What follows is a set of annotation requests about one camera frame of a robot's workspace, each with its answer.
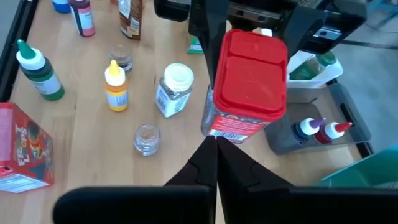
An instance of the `red plastic lid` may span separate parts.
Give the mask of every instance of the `red plastic lid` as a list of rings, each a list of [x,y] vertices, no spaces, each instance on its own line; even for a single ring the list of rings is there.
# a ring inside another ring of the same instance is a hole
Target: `red plastic lid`
[[[223,39],[213,101],[236,116],[275,121],[286,112],[287,47],[283,41],[241,30]]]

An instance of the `teal bin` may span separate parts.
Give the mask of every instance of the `teal bin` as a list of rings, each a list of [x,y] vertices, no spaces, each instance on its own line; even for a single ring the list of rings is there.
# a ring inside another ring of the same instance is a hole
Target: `teal bin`
[[[319,187],[398,187],[398,147],[386,149],[324,177]]]

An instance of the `black machine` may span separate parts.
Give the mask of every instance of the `black machine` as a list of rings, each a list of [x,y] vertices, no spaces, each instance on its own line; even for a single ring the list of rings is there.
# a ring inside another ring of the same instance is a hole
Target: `black machine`
[[[398,191],[296,187],[224,137],[208,136],[162,187],[85,187],[60,197],[54,224],[341,223],[395,218]]]
[[[182,22],[198,37],[214,86],[226,21],[233,29],[268,28],[282,39],[289,58],[298,50],[323,54],[366,21],[366,5],[355,0],[154,0],[156,14]]]

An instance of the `purple bottle cap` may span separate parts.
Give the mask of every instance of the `purple bottle cap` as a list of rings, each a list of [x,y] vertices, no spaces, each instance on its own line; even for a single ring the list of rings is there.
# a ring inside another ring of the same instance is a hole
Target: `purple bottle cap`
[[[325,118],[323,118],[323,119],[314,119],[314,120],[310,121],[310,126],[311,126],[311,128],[315,129],[315,128],[318,128],[321,125],[323,125],[324,122],[325,122]]]

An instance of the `wooden table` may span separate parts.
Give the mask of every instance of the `wooden table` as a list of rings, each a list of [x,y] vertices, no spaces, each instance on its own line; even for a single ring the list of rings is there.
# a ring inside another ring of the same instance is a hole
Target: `wooden table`
[[[148,0],[138,42],[122,35],[118,9],[108,0],[92,1],[92,9],[96,34],[84,38],[77,34],[71,15],[56,13],[50,1],[39,2],[28,43],[52,62],[66,94],[61,100],[45,101],[19,72],[11,100],[54,138],[56,184],[21,194],[0,192],[1,223],[51,223],[56,199],[76,187],[163,185],[205,138],[200,123],[209,79],[204,56],[186,53],[186,25],[159,19]],[[123,44],[134,54],[129,108],[121,113],[108,108],[103,86],[109,48],[114,44]],[[164,119],[155,107],[155,89],[172,62],[188,65],[195,81],[186,108]],[[133,148],[134,132],[144,123],[162,131],[160,149],[150,157]],[[361,158],[355,147],[347,146],[278,157],[268,148],[262,131],[239,146],[297,185],[312,184]],[[221,207],[217,213],[217,223],[224,223]]]

